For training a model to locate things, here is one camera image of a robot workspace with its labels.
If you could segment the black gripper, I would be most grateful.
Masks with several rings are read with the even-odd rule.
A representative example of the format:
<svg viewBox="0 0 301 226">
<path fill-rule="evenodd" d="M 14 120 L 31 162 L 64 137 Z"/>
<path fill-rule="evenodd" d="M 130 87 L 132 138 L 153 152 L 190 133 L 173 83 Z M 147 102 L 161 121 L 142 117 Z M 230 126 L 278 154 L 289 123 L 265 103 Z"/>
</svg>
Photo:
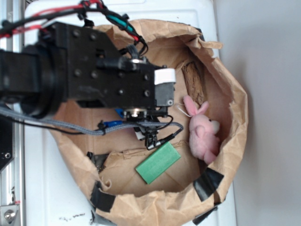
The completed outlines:
<svg viewBox="0 0 301 226">
<path fill-rule="evenodd" d="M 56 22 L 39 32 L 39 44 L 64 89 L 83 108 L 122 109 L 124 117 L 167 117 L 174 104 L 175 70 L 124 56 L 106 33 Z"/>
</svg>

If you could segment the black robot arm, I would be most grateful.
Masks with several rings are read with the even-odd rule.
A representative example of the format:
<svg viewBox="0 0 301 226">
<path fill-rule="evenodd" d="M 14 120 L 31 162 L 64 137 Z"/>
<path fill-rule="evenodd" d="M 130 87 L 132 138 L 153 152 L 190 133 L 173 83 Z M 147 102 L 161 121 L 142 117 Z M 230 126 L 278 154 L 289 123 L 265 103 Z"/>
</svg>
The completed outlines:
<svg viewBox="0 0 301 226">
<path fill-rule="evenodd" d="M 26 115 L 52 117 L 61 103 L 122 109 L 126 117 L 167 116 L 174 103 L 175 70 L 124 56 L 108 35 L 54 23 L 22 52 L 0 53 L 0 100 L 19 103 Z"/>
</svg>

